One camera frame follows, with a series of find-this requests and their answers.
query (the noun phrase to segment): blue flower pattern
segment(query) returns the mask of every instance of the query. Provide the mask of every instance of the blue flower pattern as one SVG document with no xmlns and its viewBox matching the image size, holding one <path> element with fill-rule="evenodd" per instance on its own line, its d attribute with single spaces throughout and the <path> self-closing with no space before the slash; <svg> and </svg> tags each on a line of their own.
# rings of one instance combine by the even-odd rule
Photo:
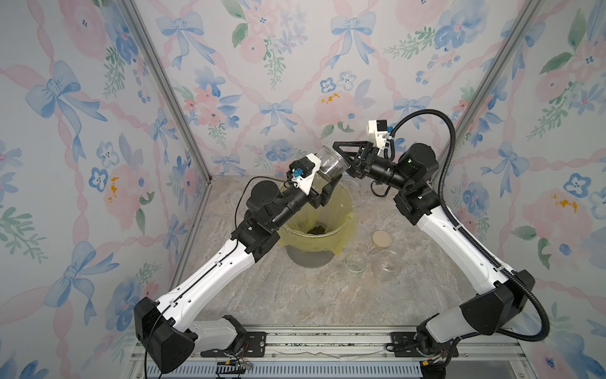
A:
<svg viewBox="0 0 606 379">
<path fill-rule="evenodd" d="M 115 2 L 111 2 L 104 10 L 105 31 L 116 44 L 118 53 L 128 63 L 139 55 L 137 43 L 130 34 L 128 25 Z"/>
<path fill-rule="evenodd" d="M 472 181 L 463 193 L 463 203 L 467 205 L 470 214 L 476 218 L 482 218 L 486 216 L 490 205 L 488 191 L 482 183 Z"/>
<path fill-rule="evenodd" d="M 322 93 L 332 92 L 337 89 L 337 85 L 333 82 L 333 78 L 328 78 L 326 80 L 320 80 L 320 89 Z"/>
<path fill-rule="evenodd" d="M 352 74 L 351 71 L 343 71 L 339 74 L 339 81 L 337 86 L 343 88 L 346 91 L 353 89 L 353 83 L 356 81 L 357 76 Z"/>
<path fill-rule="evenodd" d="M 297 41 L 299 46 L 303 45 L 303 43 L 307 41 L 308 37 L 303 34 L 305 33 L 305 27 L 303 25 L 295 24 L 293 26 L 293 32 L 293 38 Z"/>
<path fill-rule="evenodd" d="M 564 183 L 564 190 L 577 198 L 585 198 L 589 195 L 589 185 L 591 178 L 580 176 L 575 172 L 570 175 L 570 179 Z"/>
<path fill-rule="evenodd" d="M 105 328 L 122 332 L 133 320 L 135 305 L 141 300 L 141 281 L 128 277 L 114 290 L 112 299 L 105 308 Z"/>
<path fill-rule="evenodd" d="M 589 91 L 581 90 L 581 96 L 578 99 L 570 102 L 570 107 L 578 108 L 578 114 L 581 116 L 583 112 L 587 110 L 595 110 L 595 101 L 603 101 L 604 88 L 598 90 L 599 84 L 595 84 Z"/>
<path fill-rule="evenodd" d="M 99 170 L 97 167 L 93 167 L 90 172 L 90 179 L 88 179 L 88 184 L 92 188 L 97 189 L 97 191 L 103 192 L 105 191 L 105 186 L 107 185 L 108 178 L 109 174 L 107 173 L 107 170 Z"/>
<path fill-rule="evenodd" d="M 118 153 L 113 150 L 111 142 L 101 142 L 97 148 L 97 157 L 101 159 L 101 164 L 106 169 L 116 166 L 120 162 Z"/>
<path fill-rule="evenodd" d="M 280 51 L 282 53 L 288 52 L 288 54 L 292 54 L 293 47 L 297 46 L 297 44 L 293 42 L 293 32 L 291 31 L 288 31 L 288 33 L 286 33 L 285 30 L 282 31 L 280 43 L 282 44 L 282 46 L 280 46 Z"/>
<path fill-rule="evenodd" d="M 293 144 L 286 139 L 270 139 L 263 149 L 267 159 L 272 162 L 286 162 L 293 157 Z"/>
<path fill-rule="evenodd" d="M 486 6 L 484 0 L 460 1 L 440 17 L 441 27 L 434 42 L 436 48 L 463 46 L 473 42 L 486 29 Z"/>
</svg>

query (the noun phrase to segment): green leaf pattern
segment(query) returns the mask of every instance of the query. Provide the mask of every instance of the green leaf pattern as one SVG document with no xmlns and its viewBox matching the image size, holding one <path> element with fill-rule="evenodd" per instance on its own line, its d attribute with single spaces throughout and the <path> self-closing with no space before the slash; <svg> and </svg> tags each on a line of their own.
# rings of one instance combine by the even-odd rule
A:
<svg viewBox="0 0 606 379">
<path fill-rule="evenodd" d="M 424 27 L 421 30 L 417 30 L 414 37 L 409 33 L 406 40 L 400 40 L 399 44 L 383 49 L 383 54 L 391 54 L 392 59 L 400 56 L 410 59 L 425 50 L 426 47 L 432 46 L 435 36 L 435 29 Z"/>
<path fill-rule="evenodd" d="M 107 69 L 105 73 L 105 89 L 103 96 L 107 99 L 110 95 L 118 97 L 118 91 L 124 89 L 124 60 L 118 54 L 116 47 L 111 46 L 107 49 L 105 60 L 108 63 L 103 63 Z"/>
<path fill-rule="evenodd" d="M 48 257 L 40 248 L 40 241 L 46 237 L 40 237 L 37 233 L 29 234 L 34 231 L 33 221 L 29 220 L 32 218 L 31 214 L 23 213 L 13 216 L 15 212 L 15 207 L 4 210 L 0 218 L 0 241 L 5 243 L 4 247 L 10 254 L 21 252 L 23 255 L 30 255 L 33 260 L 38 260 L 38 263 L 42 263 L 42 260 L 48 259 Z"/>
</svg>

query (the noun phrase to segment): pink flower pattern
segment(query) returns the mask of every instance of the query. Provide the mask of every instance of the pink flower pattern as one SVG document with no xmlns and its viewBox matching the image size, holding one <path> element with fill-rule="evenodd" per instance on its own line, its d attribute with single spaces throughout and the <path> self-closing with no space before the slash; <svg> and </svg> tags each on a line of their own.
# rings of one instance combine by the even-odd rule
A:
<svg viewBox="0 0 606 379">
<path fill-rule="evenodd" d="M 353 103 L 353 96 L 346 91 L 329 92 L 320 96 L 315 105 L 316 116 L 313 121 L 320 126 L 346 121 L 349 114 L 357 111 Z"/>
<path fill-rule="evenodd" d="M 595 41 L 583 41 L 576 49 L 576 53 L 568 69 L 579 82 L 587 82 L 593 74 L 606 68 L 606 43 L 604 37 Z"/>
<path fill-rule="evenodd" d="M 568 87 L 570 73 L 566 70 L 553 70 L 543 76 L 536 86 L 536 98 L 546 102 L 557 98 Z"/>
<path fill-rule="evenodd" d="M 593 230 L 593 222 L 574 196 L 559 189 L 544 191 L 534 204 L 522 208 L 522 215 L 539 238 L 549 241 L 542 253 L 550 254 L 550 264 L 578 269 L 579 262 L 588 258 L 581 242 Z"/>
<path fill-rule="evenodd" d="M 107 34 L 99 9 L 91 1 L 59 0 L 63 27 L 74 46 L 89 58 L 105 61 Z"/>
<path fill-rule="evenodd" d="M 242 58 L 252 64 L 261 62 L 266 51 L 265 42 L 258 35 L 246 37 L 240 46 Z"/>
<path fill-rule="evenodd" d="M 151 178 L 147 171 L 121 164 L 110 174 L 103 201 L 107 212 L 118 219 L 122 230 L 127 230 L 133 225 L 135 213 L 141 206 L 139 199 L 147 199 L 147 193 L 151 191 Z"/>
<path fill-rule="evenodd" d="M 269 0 L 262 4 L 254 2 L 254 6 L 245 12 L 246 19 L 250 21 L 249 32 L 254 35 L 271 37 L 276 35 L 276 23 L 278 22 L 278 11 L 271 7 Z"/>
</svg>

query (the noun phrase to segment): blue bow pattern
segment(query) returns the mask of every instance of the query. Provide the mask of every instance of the blue bow pattern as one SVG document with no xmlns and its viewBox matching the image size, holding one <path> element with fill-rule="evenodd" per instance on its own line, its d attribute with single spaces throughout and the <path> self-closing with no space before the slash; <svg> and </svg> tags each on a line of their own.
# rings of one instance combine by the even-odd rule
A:
<svg viewBox="0 0 606 379">
<path fill-rule="evenodd" d="M 503 30 L 501 31 L 501 37 L 507 38 L 511 33 L 511 29 L 513 28 L 513 24 L 515 19 L 511 19 L 505 23 L 503 26 Z M 528 29 L 528 33 L 524 36 L 524 41 L 528 47 L 533 47 L 536 41 L 541 37 L 543 31 L 545 30 L 545 23 L 542 21 L 537 22 L 532 25 L 530 29 Z M 511 79 L 515 79 L 516 73 L 518 69 L 524 69 L 526 65 L 524 64 L 524 54 L 522 51 L 522 45 L 518 48 L 515 54 L 515 58 L 513 59 L 513 66 L 511 68 Z"/>
<path fill-rule="evenodd" d="M 223 163 L 223 172 L 219 175 L 225 175 L 225 173 L 229 172 L 230 168 L 232 168 L 235 172 L 244 176 L 246 170 L 236 166 L 236 164 L 240 163 L 240 156 L 238 154 L 231 154 L 230 156 L 213 155 L 210 159 L 216 164 Z"/>
<path fill-rule="evenodd" d="M 335 64 L 339 60 L 342 55 L 345 55 L 351 49 L 351 31 L 362 33 L 367 36 L 370 36 L 375 28 L 375 23 L 377 21 L 377 17 L 374 12 L 364 13 L 360 18 L 347 18 L 345 16 L 337 16 L 330 21 L 330 30 L 333 32 L 333 35 L 338 36 L 345 33 L 345 38 L 343 39 L 343 48 L 341 49 L 341 54 L 337 54 L 334 57 L 330 58 L 326 65 L 329 65 L 331 69 L 335 67 Z M 375 52 L 373 48 L 368 46 L 362 41 L 362 37 L 360 34 L 354 33 L 353 39 L 356 41 L 356 47 L 358 48 L 358 54 L 362 57 L 362 60 L 368 64 L 368 54 L 372 54 Z"/>
<path fill-rule="evenodd" d="M 84 324 L 88 325 L 90 317 L 97 316 L 97 312 L 95 312 L 93 302 L 91 301 L 91 297 L 93 297 L 93 292 L 95 291 L 95 285 L 88 279 L 76 278 L 76 276 L 104 273 L 113 270 L 120 265 L 119 263 L 112 263 L 113 253 L 111 253 L 106 259 L 98 264 L 84 268 L 93 260 L 95 255 L 97 255 L 97 251 L 95 251 L 90 243 L 86 241 L 78 243 L 76 247 L 74 247 L 72 253 L 72 264 L 67 267 L 63 277 L 53 283 L 49 292 L 46 294 L 44 304 L 52 308 L 62 306 L 70 296 L 73 285 L 75 289 L 82 292 L 88 298 L 88 303 L 84 309 Z"/>
<path fill-rule="evenodd" d="M 415 99 L 412 99 L 412 100 L 397 99 L 396 101 L 393 102 L 393 108 L 395 110 L 402 109 L 402 116 L 400 117 L 400 119 L 402 119 L 413 112 L 427 108 L 430 101 L 431 101 L 431 97 L 429 97 L 429 96 L 423 96 L 416 100 Z M 412 121 L 413 121 L 413 124 L 415 125 L 415 127 L 417 129 L 420 129 L 419 124 L 421 122 L 424 122 L 425 119 L 421 116 L 417 116 L 417 117 L 413 118 Z"/>
<path fill-rule="evenodd" d="M 74 75 L 67 63 L 58 61 L 55 63 L 55 74 L 48 80 L 46 86 L 34 86 L 34 88 L 25 96 L 27 104 L 29 104 L 37 114 L 44 118 L 50 118 L 53 115 L 55 112 L 55 103 L 57 103 L 65 118 L 67 118 L 72 125 L 74 132 L 76 132 L 72 144 L 72 154 L 74 161 L 76 162 L 78 161 L 79 156 L 86 159 L 79 137 L 80 131 L 82 130 L 82 124 L 80 123 L 78 114 L 72 107 L 63 101 L 61 97 L 92 118 L 107 121 L 107 118 L 97 112 L 99 109 L 98 101 L 82 101 L 67 95 L 70 92 L 78 91 L 80 91 L 80 83 L 78 82 L 76 75 Z"/>
<path fill-rule="evenodd" d="M 189 44 L 187 41 L 194 46 L 194 48 L 202 55 L 208 62 L 215 64 L 213 58 L 210 57 L 215 51 L 208 46 L 205 46 L 198 42 L 190 33 L 197 34 L 199 36 L 204 35 L 204 26 L 202 25 L 202 19 L 196 12 L 190 12 L 187 16 L 178 19 L 172 19 L 170 17 L 160 17 L 156 20 L 160 31 L 165 36 L 171 36 L 177 33 L 177 40 L 179 41 L 179 47 L 181 48 L 181 55 L 175 57 L 173 62 L 170 64 L 172 67 L 181 69 L 181 61 L 185 55 L 189 54 Z"/>
<path fill-rule="evenodd" d="M 171 244 L 175 245 L 175 261 L 178 261 L 179 259 L 179 240 L 177 239 L 177 236 L 187 233 L 185 223 L 182 223 L 179 227 L 178 225 L 179 219 L 177 219 L 177 216 L 173 213 L 173 215 L 170 217 L 170 227 L 168 228 L 168 233 L 166 233 L 166 236 L 164 236 L 164 241 L 162 242 L 165 249 L 170 248 Z"/>
<path fill-rule="evenodd" d="M 511 185 L 509 182 L 509 174 L 511 170 L 513 169 L 514 175 L 520 176 L 526 172 L 526 170 L 528 170 L 530 163 L 528 162 L 528 159 L 515 154 L 513 152 L 513 148 L 507 142 L 503 142 L 499 147 L 499 155 L 505 159 L 503 159 L 498 166 L 496 166 L 494 169 L 491 169 L 490 167 L 481 167 L 481 170 L 482 175 L 489 172 L 500 174 L 503 170 L 505 170 L 503 180 L 501 181 L 501 197 L 503 197 L 505 190 L 511 193 Z"/>
<path fill-rule="evenodd" d="M 259 112 L 261 112 L 262 115 L 271 113 L 271 124 L 268 127 L 264 127 L 261 130 L 261 133 L 267 135 L 267 133 L 269 133 L 269 130 L 272 127 L 278 125 L 278 117 L 280 117 L 284 125 L 286 125 L 286 127 L 289 128 L 291 132 L 295 132 L 295 128 L 293 128 L 293 126 L 295 126 L 297 123 L 289 120 L 286 116 L 284 116 L 285 113 L 288 115 L 293 113 L 292 101 L 284 100 L 280 104 L 276 102 L 273 104 L 270 104 L 269 102 L 262 102 L 261 104 L 259 104 Z"/>
<path fill-rule="evenodd" d="M 175 134 L 175 128 L 166 129 L 165 125 L 168 123 L 168 118 L 166 117 L 166 113 L 164 113 L 164 109 L 158 108 L 158 118 L 156 118 L 156 122 L 150 125 L 150 136 L 154 141 L 158 140 L 158 137 L 162 140 L 164 144 L 164 164 L 168 163 L 168 153 L 166 151 L 168 147 L 168 141 L 166 140 L 166 136 L 169 136 L 172 139 L 179 139 Z"/>
</svg>

